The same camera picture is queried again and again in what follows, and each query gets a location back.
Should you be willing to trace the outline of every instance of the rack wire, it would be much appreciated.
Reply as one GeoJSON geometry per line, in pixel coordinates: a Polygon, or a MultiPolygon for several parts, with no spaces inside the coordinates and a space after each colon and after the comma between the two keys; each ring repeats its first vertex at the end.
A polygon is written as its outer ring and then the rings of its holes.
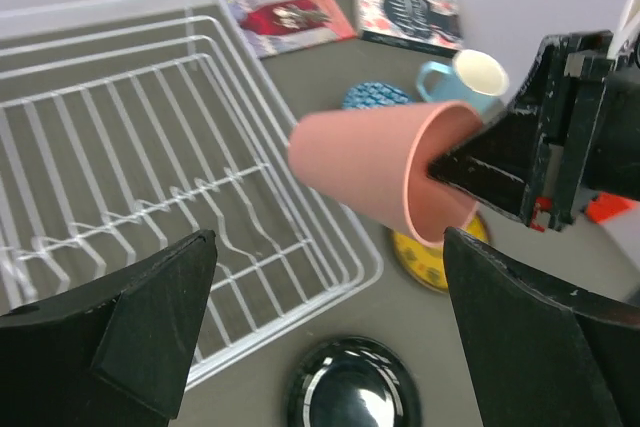
{"type": "Polygon", "coordinates": [[[0,35],[7,308],[212,228],[191,388],[380,276],[353,212],[288,170],[295,116],[223,0],[0,13],[0,35]]]}

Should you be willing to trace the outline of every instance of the black plate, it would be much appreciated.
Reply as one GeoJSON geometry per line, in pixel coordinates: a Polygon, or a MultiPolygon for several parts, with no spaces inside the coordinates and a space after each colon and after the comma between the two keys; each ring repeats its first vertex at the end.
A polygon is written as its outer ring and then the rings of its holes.
{"type": "Polygon", "coordinates": [[[287,427],[419,427],[418,389],[400,359],[364,337],[325,342],[293,373],[287,427]]]}

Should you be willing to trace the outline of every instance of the book cover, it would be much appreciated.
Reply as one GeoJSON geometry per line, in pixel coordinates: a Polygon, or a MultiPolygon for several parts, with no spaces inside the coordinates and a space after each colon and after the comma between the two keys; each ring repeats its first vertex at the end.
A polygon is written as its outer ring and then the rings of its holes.
{"type": "Polygon", "coordinates": [[[356,36],[335,0],[226,1],[259,58],[356,36]]]}
{"type": "Polygon", "coordinates": [[[363,40],[453,57],[464,48],[455,0],[355,0],[363,40]]]}

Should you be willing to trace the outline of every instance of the pink cup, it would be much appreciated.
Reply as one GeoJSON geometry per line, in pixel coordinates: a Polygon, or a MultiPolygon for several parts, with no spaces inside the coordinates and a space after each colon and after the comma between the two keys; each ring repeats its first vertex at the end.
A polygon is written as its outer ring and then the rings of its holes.
{"type": "Polygon", "coordinates": [[[471,222],[477,202],[428,178],[427,165],[481,127],[461,101],[311,114],[291,134],[289,166],[303,184],[438,247],[447,227],[471,222]]]}

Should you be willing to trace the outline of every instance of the gray table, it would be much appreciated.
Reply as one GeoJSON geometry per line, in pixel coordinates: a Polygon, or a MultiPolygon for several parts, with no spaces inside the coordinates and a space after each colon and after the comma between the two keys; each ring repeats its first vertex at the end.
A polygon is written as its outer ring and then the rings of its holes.
{"type": "MultiPolygon", "coordinates": [[[[352,0],[338,1],[353,19],[352,0]]],[[[302,117],[339,107],[350,86],[367,80],[390,82],[417,96],[413,79],[430,58],[353,40],[285,54],[265,65],[302,117]]],[[[539,234],[482,212],[495,246],[538,269],[615,299],[625,298],[640,281],[640,273],[604,232],[584,218],[563,233],[539,234]]],[[[420,388],[425,426],[481,425],[449,298],[411,280],[395,262],[384,229],[364,223],[385,257],[382,278],[189,391],[172,426],[281,426],[284,383],[296,359],[339,334],[373,337],[400,355],[420,388]]]]}

